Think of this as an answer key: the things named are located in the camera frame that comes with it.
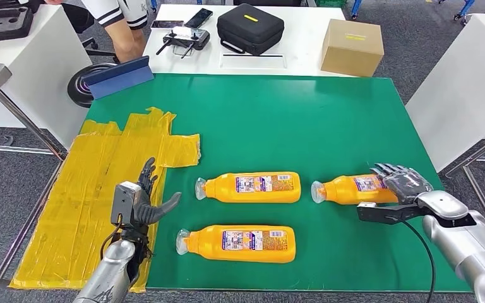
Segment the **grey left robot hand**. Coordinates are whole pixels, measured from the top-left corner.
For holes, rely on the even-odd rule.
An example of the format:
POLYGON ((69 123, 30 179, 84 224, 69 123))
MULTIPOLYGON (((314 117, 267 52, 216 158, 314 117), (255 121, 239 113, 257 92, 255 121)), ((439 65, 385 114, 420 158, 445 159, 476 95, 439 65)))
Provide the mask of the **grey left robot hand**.
POLYGON ((138 178, 137 185, 141 188, 141 194, 139 202, 133 207, 133 211, 135 221, 143 225, 157 223, 179 204, 182 195, 181 192, 176 192, 169 200, 162 203, 160 206, 152 206, 150 202, 151 193, 153 184, 158 178, 158 175, 153 175, 155 168, 155 158, 150 157, 146 161, 138 178))

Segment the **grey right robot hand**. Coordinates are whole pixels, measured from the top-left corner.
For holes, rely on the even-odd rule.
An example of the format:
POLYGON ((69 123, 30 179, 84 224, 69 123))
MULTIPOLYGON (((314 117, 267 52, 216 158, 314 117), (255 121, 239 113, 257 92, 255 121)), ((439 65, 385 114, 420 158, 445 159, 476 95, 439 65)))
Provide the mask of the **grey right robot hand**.
POLYGON ((432 184, 412 168, 375 163, 370 171, 396 195, 401 205, 413 204, 420 194, 434 190, 432 184))

